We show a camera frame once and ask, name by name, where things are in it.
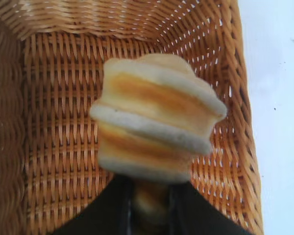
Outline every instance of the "basket wall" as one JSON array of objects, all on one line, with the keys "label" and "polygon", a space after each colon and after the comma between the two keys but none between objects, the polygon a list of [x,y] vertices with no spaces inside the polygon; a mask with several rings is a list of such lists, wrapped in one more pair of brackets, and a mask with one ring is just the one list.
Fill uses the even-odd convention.
[{"label": "basket wall", "polygon": [[20,42],[0,21],[0,235],[20,234],[25,223],[20,56]]},{"label": "basket wall", "polygon": [[[4,68],[18,66],[16,74],[9,74],[10,80],[17,82],[5,87],[0,99],[12,99],[20,88],[17,59],[22,58],[23,64],[24,102],[17,96],[13,102],[20,104],[19,109],[7,110],[8,118],[19,127],[13,133],[19,135],[17,141],[0,139],[11,142],[18,151],[10,153],[19,153],[15,159],[25,162],[25,183],[21,171],[11,172],[11,182],[17,179],[18,189],[11,187],[22,192],[10,211],[15,223],[20,228],[24,225],[28,234],[44,234],[75,216],[102,191],[112,174],[97,164],[100,137],[96,123],[88,117],[90,104],[101,94],[102,64],[112,57],[160,52],[186,59],[229,109],[228,117],[211,135],[213,153],[194,162],[192,183],[223,214],[255,234],[263,234],[236,0],[77,2],[0,1],[0,21],[24,40],[22,53],[13,36],[3,40],[18,48],[14,56],[0,45],[0,55],[11,61]],[[1,22],[0,32],[11,34]],[[14,117],[22,117],[24,122]],[[21,161],[13,164],[17,169],[22,166]],[[21,200],[26,224],[20,222],[24,221]]]}]

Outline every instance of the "woven basket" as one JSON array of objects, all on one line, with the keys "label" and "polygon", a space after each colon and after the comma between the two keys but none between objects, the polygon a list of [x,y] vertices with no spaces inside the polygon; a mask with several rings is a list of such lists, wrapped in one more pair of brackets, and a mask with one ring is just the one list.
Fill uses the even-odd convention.
[{"label": "woven basket", "polygon": [[186,59],[229,109],[192,183],[263,234],[236,0],[0,0],[0,235],[53,231],[100,194],[112,174],[88,110],[102,65],[155,52]]}]

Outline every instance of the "basket weave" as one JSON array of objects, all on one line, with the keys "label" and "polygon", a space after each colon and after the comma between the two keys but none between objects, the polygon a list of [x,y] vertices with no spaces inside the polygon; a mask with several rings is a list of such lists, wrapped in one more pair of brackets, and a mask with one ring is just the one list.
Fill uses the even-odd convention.
[{"label": "basket weave", "polygon": [[45,234],[112,177],[88,110],[111,57],[173,53],[227,105],[192,183],[262,235],[260,178],[236,0],[0,0],[0,234]]}]

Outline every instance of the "white surface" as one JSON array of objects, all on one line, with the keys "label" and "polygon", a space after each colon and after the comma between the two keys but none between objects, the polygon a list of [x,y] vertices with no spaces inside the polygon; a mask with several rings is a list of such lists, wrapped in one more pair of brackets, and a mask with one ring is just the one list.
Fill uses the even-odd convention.
[{"label": "white surface", "polygon": [[294,234],[294,0],[239,0],[265,235]]}]

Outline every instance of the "stacked bread roll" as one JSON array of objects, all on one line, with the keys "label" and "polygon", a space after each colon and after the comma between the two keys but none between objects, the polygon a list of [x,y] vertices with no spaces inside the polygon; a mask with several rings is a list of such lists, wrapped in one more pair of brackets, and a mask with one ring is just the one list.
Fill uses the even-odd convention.
[{"label": "stacked bread roll", "polygon": [[98,162],[112,172],[165,184],[190,179],[197,154],[225,105],[190,65],[170,54],[104,64],[102,97],[90,110],[98,122]]}]

